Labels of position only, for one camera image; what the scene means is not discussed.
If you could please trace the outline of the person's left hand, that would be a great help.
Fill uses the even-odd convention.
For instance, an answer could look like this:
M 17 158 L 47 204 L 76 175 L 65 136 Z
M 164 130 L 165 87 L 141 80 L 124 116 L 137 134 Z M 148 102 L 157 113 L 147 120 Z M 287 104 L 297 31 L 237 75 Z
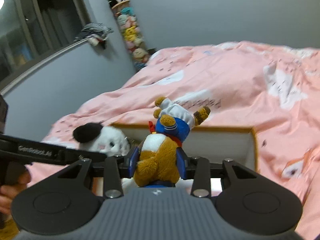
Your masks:
M 11 214 L 11 204 L 13 199 L 27 188 L 27 185 L 30 183 L 30 181 L 31 175 L 29 170 L 26 169 L 26 171 L 20 175 L 15 185 L 1 186 L 0 210 L 2 214 Z

